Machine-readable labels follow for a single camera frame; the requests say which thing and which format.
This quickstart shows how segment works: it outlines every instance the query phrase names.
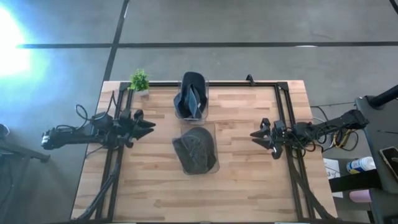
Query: yellow wire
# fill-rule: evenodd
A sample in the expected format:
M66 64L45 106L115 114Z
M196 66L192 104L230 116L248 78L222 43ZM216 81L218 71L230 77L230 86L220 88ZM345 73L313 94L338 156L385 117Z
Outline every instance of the yellow wire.
M348 130L347 130L347 132L345 133L345 135L344 135L344 137L343 137L343 139L341 140L341 142L340 142L339 145L337 145L337 143L336 143L337 133L335 133L334 136L333 136L333 144L334 144L337 148L343 147L343 143L346 141L347 136L348 136L349 133L351 133L351 132L353 132L352 129L348 129Z

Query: white pot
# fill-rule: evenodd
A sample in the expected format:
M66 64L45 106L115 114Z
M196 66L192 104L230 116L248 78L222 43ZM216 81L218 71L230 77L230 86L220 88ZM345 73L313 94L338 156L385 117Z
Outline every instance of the white pot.
M147 96L147 95L149 95L149 90L136 91L135 94L137 96Z

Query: gray cap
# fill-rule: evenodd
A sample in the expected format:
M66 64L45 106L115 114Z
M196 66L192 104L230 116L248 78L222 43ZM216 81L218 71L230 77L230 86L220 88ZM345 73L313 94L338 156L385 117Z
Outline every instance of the gray cap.
M206 174L216 163L213 137L205 128L192 128L172 142L188 174Z

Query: small green plant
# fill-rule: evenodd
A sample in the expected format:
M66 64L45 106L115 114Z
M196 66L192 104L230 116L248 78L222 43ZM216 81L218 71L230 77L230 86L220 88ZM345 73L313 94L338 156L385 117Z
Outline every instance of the small green plant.
M134 74L130 75L131 85L129 86L129 90L147 90L149 88L147 77L148 74L145 73L144 69L137 69Z

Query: wooden table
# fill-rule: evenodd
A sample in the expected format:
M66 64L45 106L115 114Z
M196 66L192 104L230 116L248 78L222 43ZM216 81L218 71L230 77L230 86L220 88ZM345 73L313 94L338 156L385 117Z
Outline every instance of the wooden table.
M311 121L304 82L288 83L296 121ZM119 84L104 83L98 112L106 109L112 90L118 90ZM142 108L145 119L155 122L156 127L133 148L124 148L114 221L297 221L285 152L273 160L271 151L253 143L249 136L259 129L262 118L271 123L279 119L274 89L210 88L207 121L215 123L220 169L205 175L184 174L171 143L181 135L172 101L176 94L177 87L151 87L148 98L134 97L133 111ZM98 145L90 144L88 152L96 148ZM73 217L79 216L98 193L105 157L103 150L85 160ZM307 153L304 160L311 190L336 217L320 150Z

